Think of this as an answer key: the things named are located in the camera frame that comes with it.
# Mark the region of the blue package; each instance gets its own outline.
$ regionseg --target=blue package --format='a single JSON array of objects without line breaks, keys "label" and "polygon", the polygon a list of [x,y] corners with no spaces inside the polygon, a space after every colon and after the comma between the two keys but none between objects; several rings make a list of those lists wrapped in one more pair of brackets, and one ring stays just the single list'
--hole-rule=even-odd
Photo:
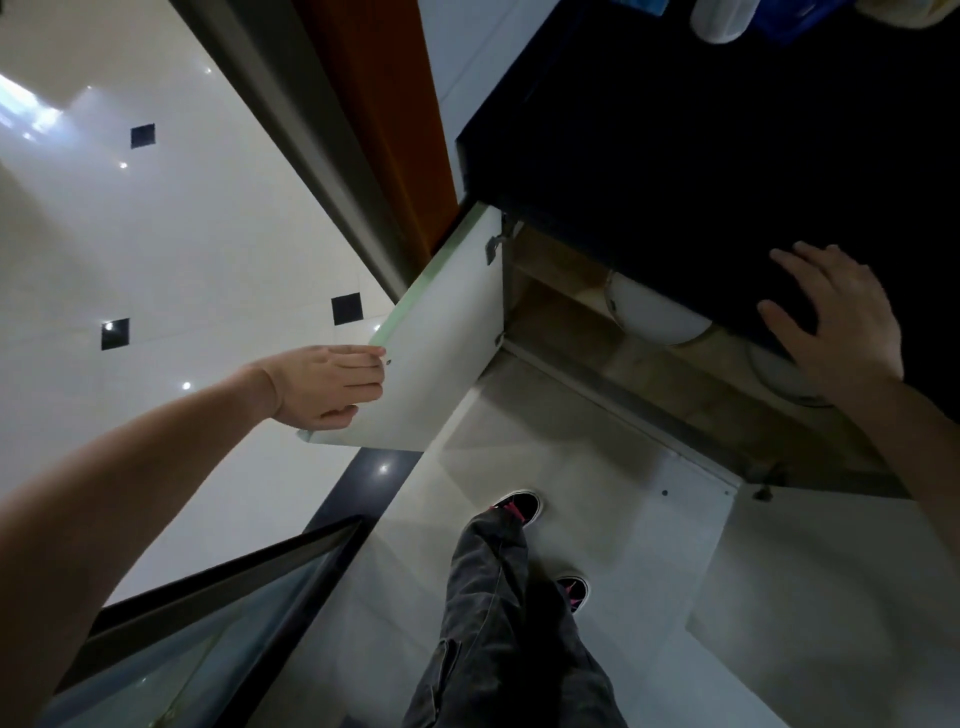
[{"label": "blue package", "polygon": [[760,0],[751,27],[786,45],[852,0]]},{"label": "blue package", "polygon": [[613,0],[614,3],[626,5],[629,8],[636,8],[639,11],[648,12],[657,17],[663,15],[668,1],[669,0]]}]

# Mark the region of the forearm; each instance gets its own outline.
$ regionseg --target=forearm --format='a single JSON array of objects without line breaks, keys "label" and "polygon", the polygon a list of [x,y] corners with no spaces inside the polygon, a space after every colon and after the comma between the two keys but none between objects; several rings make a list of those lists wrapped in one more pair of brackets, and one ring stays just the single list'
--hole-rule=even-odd
[{"label": "forearm", "polygon": [[255,370],[102,436],[0,503],[0,702],[27,724],[99,609],[216,465],[272,412]]},{"label": "forearm", "polygon": [[902,382],[872,388],[847,414],[887,464],[960,563],[960,425]]}]

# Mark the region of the black square tile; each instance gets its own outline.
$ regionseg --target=black square tile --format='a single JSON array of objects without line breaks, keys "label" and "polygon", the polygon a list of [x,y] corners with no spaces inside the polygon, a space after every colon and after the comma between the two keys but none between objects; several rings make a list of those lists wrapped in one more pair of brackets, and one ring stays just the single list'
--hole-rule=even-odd
[{"label": "black square tile", "polygon": [[349,293],[330,299],[333,304],[333,326],[349,324],[351,321],[360,321],[363,318],[363,304],[360,303],[359,293]]},{"label": "black square tile", "polygon": [[156,124],[145,124],[130,130],[130,148],[149,147],[156,144]]},{"label": "black square tile", "polygon": [[117,319],[100,324],[100,350],[119,349],[130,343],[130,319]]}]

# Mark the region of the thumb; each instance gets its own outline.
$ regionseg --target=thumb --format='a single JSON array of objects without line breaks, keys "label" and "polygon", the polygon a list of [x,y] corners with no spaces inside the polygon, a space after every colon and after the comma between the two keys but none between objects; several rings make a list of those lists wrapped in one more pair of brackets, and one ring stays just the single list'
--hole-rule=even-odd
[{"label": "thumb", "polygon": [[343,409],[326,412],[317,419],[314,429],[344,429],[344,427],[349,427],[357,411],[356,405],[351,404]]},{"label": "thumb", "polygon": [[797,322],[790,318],[790,314],[772,301],[761,301],[756,305],[756,309],[760,312],[763,323],[773,332],[777,340],[783,344],[794,360],[799,360],[813,337],[797,326]]}]

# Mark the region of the white bottle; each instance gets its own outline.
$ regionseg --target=white bottle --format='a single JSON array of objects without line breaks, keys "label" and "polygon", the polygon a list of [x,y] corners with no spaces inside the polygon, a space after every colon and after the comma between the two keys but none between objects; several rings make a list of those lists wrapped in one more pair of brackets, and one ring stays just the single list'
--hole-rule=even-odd
[{"label": "white bottle", "polygon": [[747,30],[760,0],[697,0],[690,28],[707,43],[729,43]]}]

